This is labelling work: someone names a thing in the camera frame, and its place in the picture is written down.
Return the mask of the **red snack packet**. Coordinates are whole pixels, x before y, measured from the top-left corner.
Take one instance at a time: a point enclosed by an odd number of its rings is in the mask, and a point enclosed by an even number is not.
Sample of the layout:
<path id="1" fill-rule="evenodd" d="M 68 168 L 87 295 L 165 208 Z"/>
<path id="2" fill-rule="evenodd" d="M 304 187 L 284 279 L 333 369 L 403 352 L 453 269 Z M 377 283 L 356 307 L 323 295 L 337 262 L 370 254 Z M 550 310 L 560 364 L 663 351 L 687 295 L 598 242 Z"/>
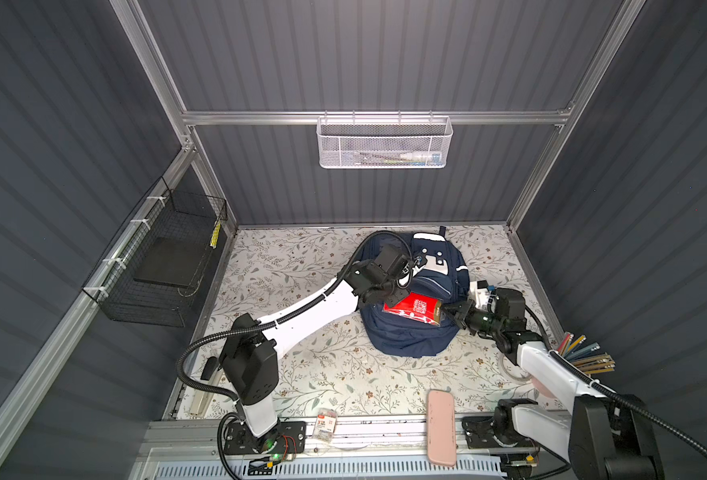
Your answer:
<path id="1" fill-rule="evenodd" d="M 395 306 L 383 305 L 385 313 L 431 326 L 441 325 L 441 300 L 411 293 Z"/>

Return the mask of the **navy blue student backpack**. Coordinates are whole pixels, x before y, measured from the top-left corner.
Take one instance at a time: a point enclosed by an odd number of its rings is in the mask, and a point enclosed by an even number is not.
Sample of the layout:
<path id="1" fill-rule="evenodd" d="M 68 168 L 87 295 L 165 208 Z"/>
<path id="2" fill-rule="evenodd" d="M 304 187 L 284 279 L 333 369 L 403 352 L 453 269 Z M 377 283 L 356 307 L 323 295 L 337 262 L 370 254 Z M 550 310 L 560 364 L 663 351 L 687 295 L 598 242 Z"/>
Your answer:
<path id="1" fill-rule="evenodd" d="M 409 294 L 429 296 L 445 303 L 459 302 L 469 294 L 469 268 L 458 250 L 447 238 L 447 228 L 437 233 L 401 233 L 400 238 L 411 244 L 417 260 Z M 359 313 L 365 331 L 375 349 L 387 355 L 421 358 L 435 356 L 453 341 L 459 327 L 441 313 L 441 325 L 431 326 L 391 315 L 383 305 L 361 305 Z"/>

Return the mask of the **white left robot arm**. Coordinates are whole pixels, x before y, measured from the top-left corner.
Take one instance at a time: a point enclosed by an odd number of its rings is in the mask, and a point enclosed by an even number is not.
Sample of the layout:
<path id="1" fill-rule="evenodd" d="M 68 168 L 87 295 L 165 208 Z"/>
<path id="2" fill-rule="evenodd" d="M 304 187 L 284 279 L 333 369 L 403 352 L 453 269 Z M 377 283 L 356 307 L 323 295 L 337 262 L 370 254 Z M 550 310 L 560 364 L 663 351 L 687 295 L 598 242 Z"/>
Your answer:
<path id="1" fill-rule="evenodd" d="M 415 260 L 407 246 L 387 244 L 373 259 L 349 262 L 313 296 L 275 314 L 235 320 L 219 355 L 249 433 L 265 438 L 277 428 L 272 396 L 279 363 L 295 345 L 367 304 L 393 306 L 409 296 Z"/>

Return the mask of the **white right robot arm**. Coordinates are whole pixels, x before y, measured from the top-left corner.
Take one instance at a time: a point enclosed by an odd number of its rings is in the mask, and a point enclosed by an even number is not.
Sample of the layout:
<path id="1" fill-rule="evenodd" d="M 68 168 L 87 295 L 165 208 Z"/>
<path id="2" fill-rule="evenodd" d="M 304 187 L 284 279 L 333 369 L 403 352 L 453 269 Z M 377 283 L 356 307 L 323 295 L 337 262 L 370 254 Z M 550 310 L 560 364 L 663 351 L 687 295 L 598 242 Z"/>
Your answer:
<path id="1" fill-rule="evenodd" d="M 661 479 L 665 476 L 651 420 L 633 398 L 605 389 L 549 345 L 543 326 L 517 290 L 483 284 L 465 300 L 441 307 L 443 317 L 495 342 L 499 353 L 559 400 L 551 412 L 535 400 L 499 401 L 487 436 L 513 447 L 523 441 L 561 458 L 579 479 Z"/>

